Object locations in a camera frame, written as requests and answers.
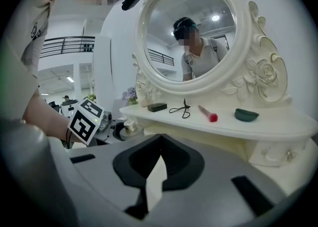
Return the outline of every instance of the white shirt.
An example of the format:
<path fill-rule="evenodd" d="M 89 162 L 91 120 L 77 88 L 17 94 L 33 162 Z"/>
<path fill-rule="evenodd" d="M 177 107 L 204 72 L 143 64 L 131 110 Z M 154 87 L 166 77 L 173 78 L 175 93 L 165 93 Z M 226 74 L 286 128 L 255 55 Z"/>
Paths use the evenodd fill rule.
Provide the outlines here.
<path fill-rule="evenodd" d="M 54 1 L 25 0 L 14 12 L 3 35 L 15 58 L 35 77 Z"/>
<path fill-rule="evenodd" d="M 196 56 L 190 51 L 186 50 L 181 59 L 183 75 L 194 74 L 195 77 L 202 76 L 212 70 L 227 54 L 227 48 L 218 40 L 213 38 L 201 38 L 203 41 L 203 48 L 200 56 Z M 214 41 L 218 47 L 214 51 L 212 46 Z"/>
<path fill-rule="evenodd" d="M 38 88 L 38 62 L 53 2 L 21 0 L 0 42 L 0 117 L 21 119 Z"/>

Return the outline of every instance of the round mirror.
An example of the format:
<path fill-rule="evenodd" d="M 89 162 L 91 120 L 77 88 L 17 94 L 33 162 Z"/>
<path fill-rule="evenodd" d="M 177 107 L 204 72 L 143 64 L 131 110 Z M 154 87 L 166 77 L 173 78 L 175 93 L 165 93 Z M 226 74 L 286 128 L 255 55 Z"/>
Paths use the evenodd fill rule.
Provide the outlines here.
<path fill-rule="evenodd" d="M 174 81 L 198 78 L 226 58 L 235 23 L 224 0 L 159 0 L 150 8 L 145 51 Z"/>

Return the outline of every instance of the carved rose decoration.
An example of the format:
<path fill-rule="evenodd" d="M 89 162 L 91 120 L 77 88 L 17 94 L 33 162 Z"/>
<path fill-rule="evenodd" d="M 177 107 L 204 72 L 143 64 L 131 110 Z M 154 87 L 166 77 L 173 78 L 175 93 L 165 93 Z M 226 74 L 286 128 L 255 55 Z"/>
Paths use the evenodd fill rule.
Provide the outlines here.
<path fill-rule="evenodd" d="M 258 16 L 258 7 L 256 3 L 248 3 L 252 22 L 254 25 L 254 47 L 259 52 L 268 54 L 268 60 L 262 59 L 256 62 L 256 51 L 250 59 L 246 61 L 249 73 L 244 76 L 233 79 L 222 90 L 226 94 L 238 94 L 240 101 L 245 100 L 249 93 L 254 93 L 257 88 L 258 95 L 266 102 L 276 102 L 278 100 L 288 99 L 284 95 L 287 91 L 287 71 L 282 58 L 277 54 L 274 43 L 266 37 L 264 33 L 265 18 Z"/>
<path fill-rule="evenodd" d="M 266 60 L 259 61 L 254 71 L 258 86 L 269 87 L 277 79 L 277 72 Z"/>

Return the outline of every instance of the drawer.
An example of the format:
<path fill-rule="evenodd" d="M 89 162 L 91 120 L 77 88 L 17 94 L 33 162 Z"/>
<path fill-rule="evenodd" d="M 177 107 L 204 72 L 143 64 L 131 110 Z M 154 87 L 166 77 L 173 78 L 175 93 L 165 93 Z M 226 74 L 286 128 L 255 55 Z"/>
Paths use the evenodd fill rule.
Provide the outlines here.
<path fill-rule="evenodd" d="M 297 161 L 309 140 L 296 142 L 245 141 L 248 162 L 279 167 Z"/>

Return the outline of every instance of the black small box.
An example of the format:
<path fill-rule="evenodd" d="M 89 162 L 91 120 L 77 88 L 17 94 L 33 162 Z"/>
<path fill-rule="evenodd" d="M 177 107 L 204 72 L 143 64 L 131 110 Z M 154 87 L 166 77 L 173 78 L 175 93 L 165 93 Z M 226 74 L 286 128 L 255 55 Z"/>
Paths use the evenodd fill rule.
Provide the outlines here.
<path fill-rule="evenodd" d="M 151 112 L 157 112 L 161 110 L 165 110 L 167 108 L 166 103 L 154 103 L 147 106 L 148 110 Z"/>

